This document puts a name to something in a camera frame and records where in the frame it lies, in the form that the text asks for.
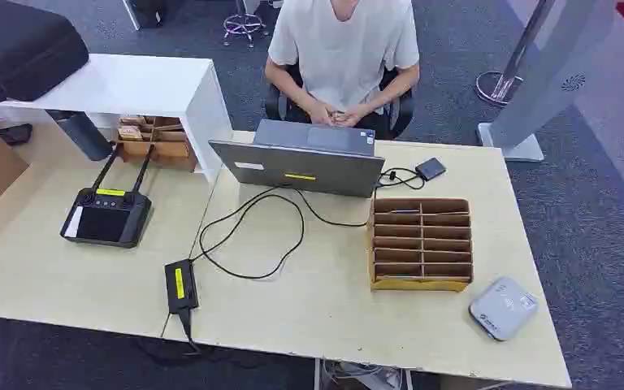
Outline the person's right hand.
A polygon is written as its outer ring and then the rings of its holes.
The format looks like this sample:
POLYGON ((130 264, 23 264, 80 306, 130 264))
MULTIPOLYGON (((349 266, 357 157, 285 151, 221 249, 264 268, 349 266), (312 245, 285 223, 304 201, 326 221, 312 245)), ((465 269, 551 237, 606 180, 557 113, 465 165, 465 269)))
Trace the person's right hand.
POLYGON ((312 124, 335 124, 333 114, 336 112, 336 109, 326 103, 313 101, 307 103, 304 110, 310 117, 310 121, 312 124))

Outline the person's left hand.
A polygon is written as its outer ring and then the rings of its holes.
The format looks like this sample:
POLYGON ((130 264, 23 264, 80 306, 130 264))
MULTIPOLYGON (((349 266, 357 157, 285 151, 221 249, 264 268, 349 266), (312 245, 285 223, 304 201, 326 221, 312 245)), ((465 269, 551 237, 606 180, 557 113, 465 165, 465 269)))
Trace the person's left hand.
POLYGON ((373 110, 366 104, 359 104, 349 108, 347 111, 335 113, 332 121, 337 126, 355 127, 365 116, 373 110))

